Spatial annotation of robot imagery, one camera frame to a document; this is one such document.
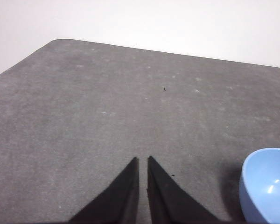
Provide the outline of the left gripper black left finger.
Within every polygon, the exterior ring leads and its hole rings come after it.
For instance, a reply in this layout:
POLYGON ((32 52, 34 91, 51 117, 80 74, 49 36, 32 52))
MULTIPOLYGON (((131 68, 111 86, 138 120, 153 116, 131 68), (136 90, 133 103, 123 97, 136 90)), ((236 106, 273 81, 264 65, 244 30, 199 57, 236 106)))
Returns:
POLYGON ((139 203, 139 159, 134 157, 111 184, 82 208, 70 224, 134 224, 139 203))

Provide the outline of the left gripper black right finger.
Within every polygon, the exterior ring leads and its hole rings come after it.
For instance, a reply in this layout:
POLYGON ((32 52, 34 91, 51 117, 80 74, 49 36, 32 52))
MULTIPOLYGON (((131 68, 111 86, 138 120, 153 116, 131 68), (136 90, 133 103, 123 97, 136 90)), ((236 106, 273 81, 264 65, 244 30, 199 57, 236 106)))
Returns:
POLYGON ((152 156, 147 159, 147 196, 153 224, 223 224, 187 194, 152 156))

